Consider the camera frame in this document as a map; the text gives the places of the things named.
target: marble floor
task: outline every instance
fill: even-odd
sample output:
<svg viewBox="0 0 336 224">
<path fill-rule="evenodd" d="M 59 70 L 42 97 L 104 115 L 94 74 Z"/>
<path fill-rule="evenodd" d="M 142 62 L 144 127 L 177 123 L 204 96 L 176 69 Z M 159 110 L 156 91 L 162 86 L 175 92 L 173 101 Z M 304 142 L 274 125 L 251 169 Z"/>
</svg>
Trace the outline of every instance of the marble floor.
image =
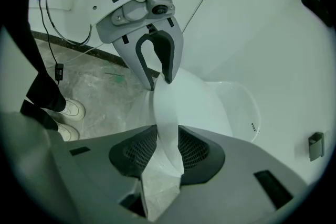
<svg viewBox="0 0 336 224">
<path fill-rule="evenodd" d="M 54 59 L 47 42 L 36 40 L 49 75 L 54 78 Z M 67 121 L 59 113 L 46 110 L 56 121 L 74 127 L 80 139 L 109 135 L 125 130 L 125 121 L 143 86 L 128 68 L 94 56 L 51 44 L 56 60 L 64 64 L 59 89 L 64 97 L 81 102 L 86 115 L 80 122 Z"/>
</svg>

